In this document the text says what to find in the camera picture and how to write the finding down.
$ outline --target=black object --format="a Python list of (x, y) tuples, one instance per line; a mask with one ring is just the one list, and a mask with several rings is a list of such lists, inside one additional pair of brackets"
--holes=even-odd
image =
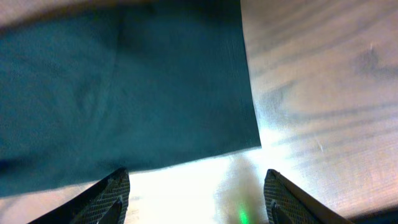
[(122, 6), (0, 36), (0, 197), (255, 146), (240, 0)]
[(276, 170), (269, 169), (267, 172), (264, 197), (270, 224), (351, 223)]
[(129, 206), (130, 180), (120, 168), (71, 201), (31, 223), (122, 224)]

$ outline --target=green light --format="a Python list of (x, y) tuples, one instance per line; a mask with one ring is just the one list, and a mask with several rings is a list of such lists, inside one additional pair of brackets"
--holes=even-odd
[(241, 223), (242, 224), (249, 224), (249, 218), (247, 213), (245, 212), (244, 209), (239, 209), (239, 217), (241, 218)]

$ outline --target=wooden surface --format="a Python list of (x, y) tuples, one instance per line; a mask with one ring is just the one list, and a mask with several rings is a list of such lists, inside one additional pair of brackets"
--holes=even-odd
[[(268, 168), (344, 217), (398, 205), (398, 1), (243, 0), (242, 14), (262, 148), (132, 173), (126, 223), (239, 223), (243, 208), (266, 222)], [(4, 198), (0, 223), (88, 186)]]

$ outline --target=teal fabric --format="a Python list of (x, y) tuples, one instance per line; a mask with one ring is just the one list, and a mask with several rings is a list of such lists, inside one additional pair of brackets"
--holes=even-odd
[(239, 0), (124, 6), (0, 36), (0, 197), (259, 145)]

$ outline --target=dark green cloth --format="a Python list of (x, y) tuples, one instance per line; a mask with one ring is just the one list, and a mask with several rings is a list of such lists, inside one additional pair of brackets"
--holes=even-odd
[(259, 145), (239, 0), (123, 6), (0, 36), (0, 197)]

